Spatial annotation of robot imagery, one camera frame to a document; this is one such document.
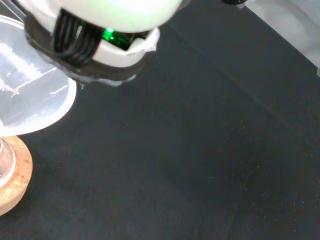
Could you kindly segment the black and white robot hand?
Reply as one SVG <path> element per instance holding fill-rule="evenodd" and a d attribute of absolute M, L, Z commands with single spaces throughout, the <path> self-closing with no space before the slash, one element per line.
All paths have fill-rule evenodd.
<path fill-rule="evenodd" d="M 84 83 L 131 81 L 157 50 L 160 27 L 186 0 L 21 0 L 28 43 Z"/>

